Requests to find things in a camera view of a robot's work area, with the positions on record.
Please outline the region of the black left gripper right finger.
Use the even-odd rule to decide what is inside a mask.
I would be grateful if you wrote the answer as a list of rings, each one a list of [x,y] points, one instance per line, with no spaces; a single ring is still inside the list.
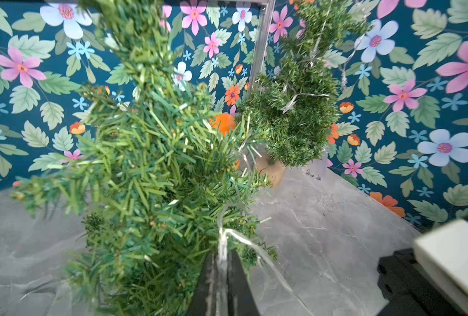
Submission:
[[[227,258],[228,316],[260,316],[238,253],[230,251]]]

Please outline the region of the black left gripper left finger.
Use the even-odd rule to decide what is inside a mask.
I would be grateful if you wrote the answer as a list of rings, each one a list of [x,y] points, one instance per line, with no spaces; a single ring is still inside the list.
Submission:
[[[217,314],[218,265],[213,253],[209,253],[197,282],[186,316],[215,316]]]

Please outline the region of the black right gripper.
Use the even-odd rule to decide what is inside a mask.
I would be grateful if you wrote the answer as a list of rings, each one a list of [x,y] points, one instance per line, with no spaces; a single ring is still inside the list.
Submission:
[[[388,301],[379,315],[465,315],[430,279],[410,248],[379,259],[377,286]]]

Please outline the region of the green christmas tree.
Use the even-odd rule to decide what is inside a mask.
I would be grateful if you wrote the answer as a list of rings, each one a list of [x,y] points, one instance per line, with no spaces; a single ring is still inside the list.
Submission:
[[[112,33],[122,71],[139,90],[127,109],[84,85],[96,133],[81,157],[19,182],[13,197],[36,215],[59,207],[83,218],[87,252],[68,279],[96,315],[184,315],[221,229],[261,245],[248,210],[266,180],[244,168],[254,139],[242,121],[221,131],[204,84],[173,83],[175,54],[161,1],[81,1]]]
[[[273,13],[270,31],[280,42],[276,75],[257,75],[240,112],[260,135],[256,172],[277,186],[285,171],[303,167],[325,153],[338,119],[339,80],[327,53],[349,34],[369,26],[348,12],[346,1],[296,1],[297,12]]]

